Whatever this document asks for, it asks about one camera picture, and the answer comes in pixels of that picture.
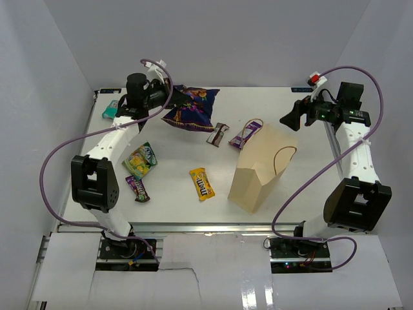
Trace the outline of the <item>yellow M&M's packet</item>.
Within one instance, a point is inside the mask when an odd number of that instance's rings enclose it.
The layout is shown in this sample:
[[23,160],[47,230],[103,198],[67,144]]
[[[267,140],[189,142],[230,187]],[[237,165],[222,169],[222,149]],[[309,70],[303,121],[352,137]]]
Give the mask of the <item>yellow M&M's packet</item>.
[[203,167],[193,169],[189,175],[194,183],[197,195],[201,202],[215,196],[215,192],[209,182],[206,169]]

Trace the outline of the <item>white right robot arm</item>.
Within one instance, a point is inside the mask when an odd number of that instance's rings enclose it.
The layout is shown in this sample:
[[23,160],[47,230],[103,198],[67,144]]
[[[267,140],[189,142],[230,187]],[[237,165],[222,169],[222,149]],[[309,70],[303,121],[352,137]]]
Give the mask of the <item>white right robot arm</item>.
[[391,188],[380,182],[374,170],[369,142],[363,140],[371,126],[368,112],[361,110],[364,86],[342,82],[337,97],[326,100],[324,82],[310,82],[312,93],[297,100],[292,111],[280,119],[294,131],[299,130],[302,116],[306,117],[307,127],[316,121],[324,122],[341,178],[322,214],[294,229],[296,238],[291,241],[291,248],[301,258],[314,251],[313,240],[317,238],[327,240],[343,230],[372,231],[392,197]]

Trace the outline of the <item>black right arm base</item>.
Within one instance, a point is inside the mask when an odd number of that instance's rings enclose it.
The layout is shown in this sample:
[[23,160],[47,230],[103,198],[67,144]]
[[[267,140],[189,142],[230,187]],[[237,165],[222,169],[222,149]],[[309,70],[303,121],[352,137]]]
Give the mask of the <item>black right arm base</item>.
[[332,272],[327,243],[268,237],[263,247],[270,255],[272,274]]

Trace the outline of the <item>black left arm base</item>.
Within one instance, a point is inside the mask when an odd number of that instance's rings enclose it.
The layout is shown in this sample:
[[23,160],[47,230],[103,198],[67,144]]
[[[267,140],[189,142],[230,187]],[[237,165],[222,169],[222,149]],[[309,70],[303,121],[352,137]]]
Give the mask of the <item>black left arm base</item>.
[[152,252],[156,252],[156,240],[115,240],[109,234],[101,232],[99,258],[101,260],[132,260],[153,259]]

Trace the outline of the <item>brown paper bag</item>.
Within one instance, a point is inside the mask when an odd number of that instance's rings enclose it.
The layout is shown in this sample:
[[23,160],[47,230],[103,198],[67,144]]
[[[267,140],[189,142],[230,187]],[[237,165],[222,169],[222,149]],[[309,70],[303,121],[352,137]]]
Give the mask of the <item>brown paper bag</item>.
[[265,123],[240,150],[228,199],[254,214],[297,152],[298,140]]

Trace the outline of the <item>dark blue chips bag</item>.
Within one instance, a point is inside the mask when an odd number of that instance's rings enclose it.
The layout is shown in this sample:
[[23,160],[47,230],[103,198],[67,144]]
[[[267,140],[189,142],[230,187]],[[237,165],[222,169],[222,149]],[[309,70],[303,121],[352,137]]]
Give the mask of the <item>dark blue chips bag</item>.
[[218,88],[205,89],[177,85],[174,87],[174,108],[161,119],[169,125],[194,132],[212,132],[213,106]]

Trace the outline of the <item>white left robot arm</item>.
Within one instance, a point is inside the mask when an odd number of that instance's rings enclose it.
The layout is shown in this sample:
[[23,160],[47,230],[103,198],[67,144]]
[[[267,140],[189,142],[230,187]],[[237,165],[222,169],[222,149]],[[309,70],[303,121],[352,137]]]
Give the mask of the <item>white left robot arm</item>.
[[75,156],[71,161],[72,199],[94,215],[100,228],[115,240],[114,250],[123,258],[135,253],[136,241],[129,237],[132,226],[116,209],[120,191],[114,166],[141,131],[136,121],[144,123],[150,110],[167,107],[172,94],[169,77],[150,81],[144,74],[130,74],[110,131],[84,156]]

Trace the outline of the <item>brown chocolate bar wrapper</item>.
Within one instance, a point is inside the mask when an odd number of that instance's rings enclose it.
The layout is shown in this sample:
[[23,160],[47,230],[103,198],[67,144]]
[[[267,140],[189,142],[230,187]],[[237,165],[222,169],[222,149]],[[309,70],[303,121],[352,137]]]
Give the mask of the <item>brown chocolate bar wrapper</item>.
[[217,123],[213,132],[209,135],[208,139],[206,140],[207,143],[219,147],[221,140],[224,136],[224,133],[229,129],[229,126],[224,123]]

